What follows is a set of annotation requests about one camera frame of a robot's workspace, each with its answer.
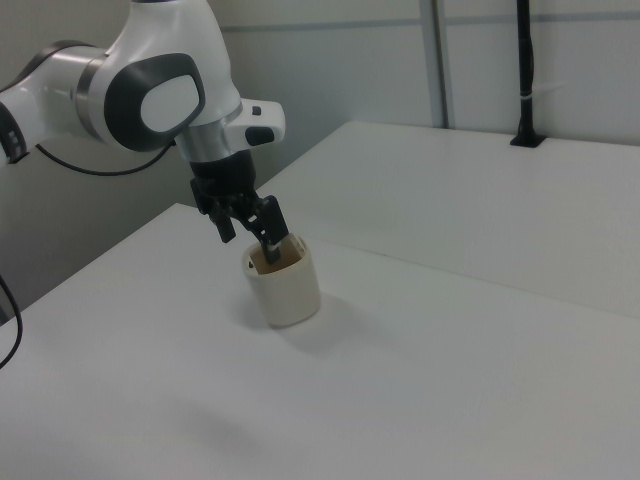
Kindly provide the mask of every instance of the white robot link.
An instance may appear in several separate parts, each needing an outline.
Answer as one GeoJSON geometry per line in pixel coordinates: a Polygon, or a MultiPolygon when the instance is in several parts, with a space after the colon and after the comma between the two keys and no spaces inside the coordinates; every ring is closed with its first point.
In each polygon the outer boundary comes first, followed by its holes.
{"type": "Polygon", "coordinates": [[[206,0],[132,0],[111,48],[57,42],[0,91],[4,163],[63,135],[138,152],[175,141],[193,170],[200,212],[223,242],[235,237],[235,218],[270,263],[288,230],[277,200],[255,192],[249,150],[284,134],[279,104],[240,98],[206,0]]]}

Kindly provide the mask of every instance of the black cable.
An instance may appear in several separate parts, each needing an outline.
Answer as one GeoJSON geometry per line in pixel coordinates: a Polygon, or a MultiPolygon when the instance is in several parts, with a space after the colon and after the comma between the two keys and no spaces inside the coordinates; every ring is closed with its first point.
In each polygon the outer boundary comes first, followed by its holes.
{"type": "Polygon", "coordinates": [[[7,363],[9,363],[9,361],[11,361],[13,356],[16,354],[16,352],[18,351],[18,347],[20,346],[20,342],[22,341],[22,315],[20,314],[20,308],[18,308],[18,303],[16,302],[16,299],[13,297],[13,294],[11,293],[11,290],[9,289],[7,282],[5,282],[4,278],[2,278],[2,275],[0,275],[0,287],[2,287],[2,290],[4,290],[5,295],[9,299],[9,303],[11,303],[13,312],[16,315],[16,323],[18,324],[18,334],[16,335],[16,341],[13,344],[13,348],[11,349],[9,354],[4,358],[4,360],[0,362],[0,370],[2,370],[2,368],[4,368],[4,366],[7,363]]]}
{"type": "Polygon", "coordinates": [[[121,170],[119,172],[99,172],[95,170],[87,170],[86,168],[76,167],[75,165],[71,165],[70,163],[65,162],[64,160],[60,160],[53,153],[46,150],[42,145],[36,145],[36,148],[40,150],[49,160],[53,160],[58,165],[63,166],[64,168],[68,168],[69,170],[73,170],[74,172],[84,173],[85,175],[93,175],[96,177],[122,177],[124,175],[131,175],[132,173],[138,173],[142,170],[146,170],[153,164],[157,163],[164,155],[169,151],[169,149],[175,145],[175,143],[171,142],[169,145],[160,150],[155,157],[153,157],[150,161],[145,163],[144,165],[140,165],[139,167],[132,168],[131,170],[121,170]]]}

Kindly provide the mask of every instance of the white table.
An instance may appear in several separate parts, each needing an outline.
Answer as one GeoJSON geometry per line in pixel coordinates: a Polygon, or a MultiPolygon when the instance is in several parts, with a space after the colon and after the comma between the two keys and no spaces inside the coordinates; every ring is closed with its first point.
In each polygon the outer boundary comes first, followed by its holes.
{"type": "Polygon", "coordinates": [[[269,182],[302,234],[640,318],[640,148],[352,122],[269,182]]]}
{"type": "Polygon", "coordinates": [[[638,320],[307,240],[289,329],[179,205],[28,308],[0,478],[637,478],[638,320]]]}

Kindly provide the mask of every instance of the black pole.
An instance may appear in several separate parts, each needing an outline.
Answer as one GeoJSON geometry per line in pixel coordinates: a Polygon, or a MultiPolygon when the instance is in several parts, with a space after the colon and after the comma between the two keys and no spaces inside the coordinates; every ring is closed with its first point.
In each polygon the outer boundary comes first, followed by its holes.
{"type": "Polygon", "coordinates": [[[536,148],[545,139],[533,129],[533,42],[529,0],[518,0],[518,53],[520,57],[520,124],[511,145],[536,148]]]}

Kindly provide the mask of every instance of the wall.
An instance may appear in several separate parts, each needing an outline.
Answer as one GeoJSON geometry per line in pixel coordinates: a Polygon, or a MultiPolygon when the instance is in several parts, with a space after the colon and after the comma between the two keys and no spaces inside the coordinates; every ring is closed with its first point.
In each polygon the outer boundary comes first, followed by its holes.
{"type": "MultiPolygon", "coordinates": [[[[515,0],[443,0],[453,128],[515,133],[520,118],[515,0]]],[[[533,0],[536,129],[640,145],[640,4],[533,0]]]]}
{"type": "MultiPolygon", "coordinates": [[[[128,11],[126,0],[2,2],[0,85],[56,40],[110,45],[128,11]]],[[[150,158],[73,139],[47,146],[93,169],[130,168],[150,158]]],[[[191,202],[190,178],[176,151],[148,171],[119,179],[67,171],[38,152],[0,170],[0,273],[19,305],[27,307],[170,205],[191,202]]]]}
{"type": "Polygon", "coordinates": [[[442,125],[433,29],[422,29],[431,11],[418,0],[210,4],[242,96],[287,115],[285,141],[254,155],[260,183],[349,120],[442,125]]]}

